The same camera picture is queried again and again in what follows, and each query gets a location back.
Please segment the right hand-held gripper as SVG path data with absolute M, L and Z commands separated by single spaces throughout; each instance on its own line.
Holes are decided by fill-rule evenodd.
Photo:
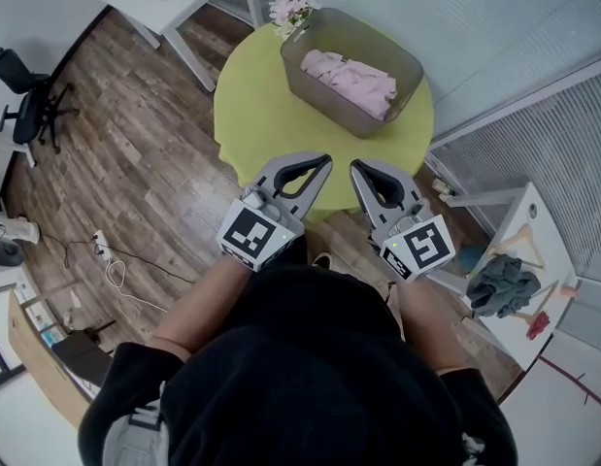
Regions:
M 407 172 L 380 160 L 355 159 L 350 177 L 360 207 L 374 228 L 371 238 L 378 256 L 393 280 L 413 282 L 454 258 L 443 216 L 434 215 L 426 199 L 419 200 L 420 190 Z

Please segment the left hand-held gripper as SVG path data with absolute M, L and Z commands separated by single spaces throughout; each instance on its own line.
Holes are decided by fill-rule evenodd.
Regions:
M 300 151 L 271 159 L 241 198 L 236 198 L 217 233 L 221 251 L 258 272 L 304 234 L 303 217 L 333 168 L 326 153 Z M 293 192 L 285 187 L 306 176 Z

